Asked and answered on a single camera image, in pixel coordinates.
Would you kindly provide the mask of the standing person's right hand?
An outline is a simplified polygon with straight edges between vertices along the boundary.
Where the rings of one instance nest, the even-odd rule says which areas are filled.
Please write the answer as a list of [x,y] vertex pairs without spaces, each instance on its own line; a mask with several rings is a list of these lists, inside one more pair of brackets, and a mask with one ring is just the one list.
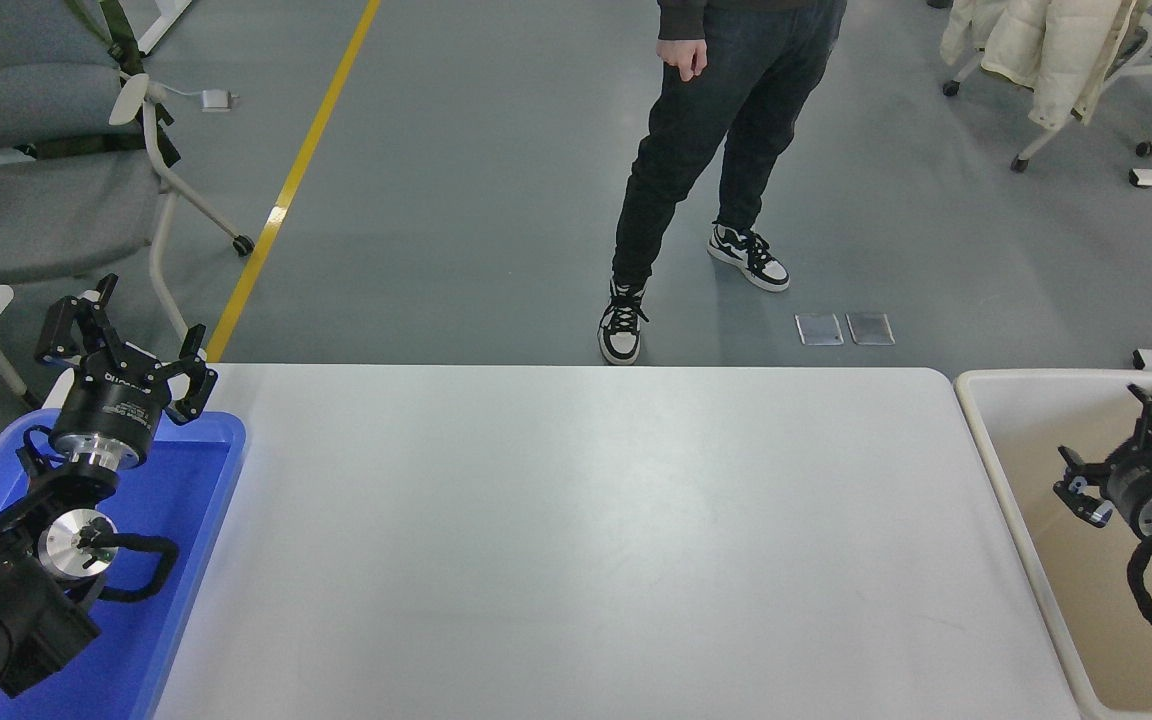
[[698,78],[708,68],[708,45],[704,38],[685,38],[685,40],[658,38],[655,55],[666,67],[677,70],[682,82]]

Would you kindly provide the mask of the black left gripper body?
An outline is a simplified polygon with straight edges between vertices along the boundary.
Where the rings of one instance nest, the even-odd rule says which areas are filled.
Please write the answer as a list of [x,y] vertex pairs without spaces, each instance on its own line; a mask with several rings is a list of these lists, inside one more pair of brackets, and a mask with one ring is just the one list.
[[76,455],[88,439],[100,438],[123,446],[124,456],[146,456],[165,406],[172,401],[169,382],[160,372],[151,381],[127,381],[114,369],[96,365],[74,370],[74,381],[61,406],[50,445],[61,454]]

